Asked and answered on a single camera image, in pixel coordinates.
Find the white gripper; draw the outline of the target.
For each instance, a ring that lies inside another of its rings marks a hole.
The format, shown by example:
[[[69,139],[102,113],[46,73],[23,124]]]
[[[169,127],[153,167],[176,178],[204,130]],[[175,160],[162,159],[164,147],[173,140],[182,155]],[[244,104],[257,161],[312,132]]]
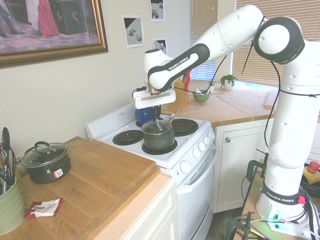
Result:
[[[160,119],[161,106],[164,104],[173,103],[176,101],[176,92],[174,89],[169,89],[157,94],[151,94],[146,90],[133,93],[134,106],[136,109],[144,109],[150,107],[152,121]]]

